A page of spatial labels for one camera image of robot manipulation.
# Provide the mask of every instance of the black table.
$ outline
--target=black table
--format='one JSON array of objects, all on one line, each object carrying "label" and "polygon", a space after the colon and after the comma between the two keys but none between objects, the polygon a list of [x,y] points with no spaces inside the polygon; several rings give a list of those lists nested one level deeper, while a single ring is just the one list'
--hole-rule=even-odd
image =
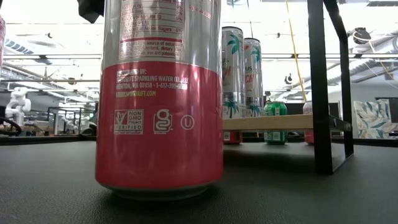
[{"label": "black table", "polygon": [[[335,154],[343,145],[332,144]],[[332,176],[302,143],[228,146],[223,178],[176,202],[131,202],[94,179],[95,142],[0,147],[0,223],[395,223],[398,150],[356,146]]]}]

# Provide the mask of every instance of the wooden shelf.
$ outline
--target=wooden shelf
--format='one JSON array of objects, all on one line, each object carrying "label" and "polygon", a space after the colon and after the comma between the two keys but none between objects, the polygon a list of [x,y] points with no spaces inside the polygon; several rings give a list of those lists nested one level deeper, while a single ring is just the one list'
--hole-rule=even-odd
[{"label": "wooden shelf", "polygon": [[312,128],[312,114],[224,120],[224,130],[298,130]]}]

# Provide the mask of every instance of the nutrition facts label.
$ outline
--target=nutrition facts label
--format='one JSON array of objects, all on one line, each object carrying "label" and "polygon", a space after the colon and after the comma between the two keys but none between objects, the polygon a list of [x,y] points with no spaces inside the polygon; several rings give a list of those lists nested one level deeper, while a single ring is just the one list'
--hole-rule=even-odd
[{"label": "nutrition facts label", "polygon": [[185,57],[185,0],[122,0],[119,59]]}]

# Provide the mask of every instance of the ceiling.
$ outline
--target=ceiling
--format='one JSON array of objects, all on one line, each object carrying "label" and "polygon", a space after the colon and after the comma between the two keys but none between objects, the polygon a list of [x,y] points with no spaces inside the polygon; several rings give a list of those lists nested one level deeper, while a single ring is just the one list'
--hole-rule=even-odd
[{"label": "ceiling", "polygon": [[[254,37],[261,41],[263,54],[292,54],[292,39],[289,29],[289,15],[284,1],[240,1],[239,4],[226,5],[222,12],[223,26],[240,27],[245,37]],[[391,38],[398,30],[398,7],[367,7],[366,1],[355,1],[340,5],[340,12],[346,30],[366,27],[373,39],[379,42]],[[290,18],[297,53],[309,53],[307,3],[294,1],[289,4]],[[7,22],[7,39],[17,42],[35,55],[61,55],[62,59],[18,60],[8,59],[7,63],[17,65],[35,74],[53,79],[99,80],[101,73],[101,54],[103,49],[104,19],[100,17],[96,24],[89,24],[78,15],[76,0],[12,0],[2,5],[1,15]],[[326,9],[325,40],[328,54],[339,53],[339,42]],[[369,51],[369,45],[349,43],[353,52]],[[10,47],[5,54],[20,55]],[[327,67],[338,61],[328,60]],[[310,76],[308,59],[298,62],[302,78]],[[264,59],[264,90],[291,88],[284,79],[291,74],[294,83],[299,82],[294,60]],[[382,78],[366,80],[374,85],[386,85]],[[84,90],[76,96],[98,99],[98,82],[57,83],[51,88]]]}]

